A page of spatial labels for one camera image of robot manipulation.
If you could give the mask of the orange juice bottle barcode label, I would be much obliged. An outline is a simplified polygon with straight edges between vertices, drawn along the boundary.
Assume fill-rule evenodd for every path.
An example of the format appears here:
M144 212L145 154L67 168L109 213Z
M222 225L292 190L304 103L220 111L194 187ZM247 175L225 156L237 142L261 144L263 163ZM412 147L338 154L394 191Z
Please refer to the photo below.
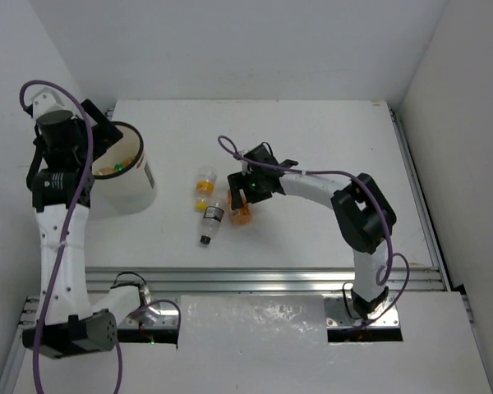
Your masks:
M234 226L243 226L248 224L252 219L252 214L250 210L250 205L247 203L244 193L240 193L242 198L242 206L238 209L232 208L232 196L231 191L228 190L227 193L227 204L228 204L228 216L231 223Z

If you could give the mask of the orange juice bottle floral label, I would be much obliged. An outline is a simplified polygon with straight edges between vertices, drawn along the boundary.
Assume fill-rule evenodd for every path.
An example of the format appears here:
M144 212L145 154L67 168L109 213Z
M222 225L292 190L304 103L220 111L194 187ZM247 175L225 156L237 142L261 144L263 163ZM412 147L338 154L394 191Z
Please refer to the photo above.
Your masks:
M104 168L101 168L99 169L95 175L96 176L109 176L109 175L112 175L116 172L115 168L114 167L104 167Z

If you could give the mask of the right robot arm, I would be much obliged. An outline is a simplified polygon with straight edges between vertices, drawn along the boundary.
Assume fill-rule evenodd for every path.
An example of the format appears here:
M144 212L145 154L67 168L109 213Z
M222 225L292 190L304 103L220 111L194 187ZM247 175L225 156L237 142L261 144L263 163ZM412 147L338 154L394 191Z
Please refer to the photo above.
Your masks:
M301 197L334 212L343 240L352 249L354 282L352 304L361 319L367 319L386 300L386 285L392 270L392 227L397 217L374 179L334 171L350 182L340 184L327 171L313 172L292 159L278 161L271 148L259 144L253 149L230 154L242 169L228 175L230 204L240 209L274 194Z

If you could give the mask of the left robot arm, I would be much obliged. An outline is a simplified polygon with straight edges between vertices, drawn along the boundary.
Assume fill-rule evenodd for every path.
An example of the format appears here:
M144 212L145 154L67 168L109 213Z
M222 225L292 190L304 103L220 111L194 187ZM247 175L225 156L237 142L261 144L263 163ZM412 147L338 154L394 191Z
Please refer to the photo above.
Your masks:
M93 126L48 93L33 98L35 155L26 183L39 226L41 289L25 348L51 359L111 351L117 326L143 304L143 284L113 284L93 305L85 277L85 227L95 181L145 170L140 133L111 122L89 99L81 107Z

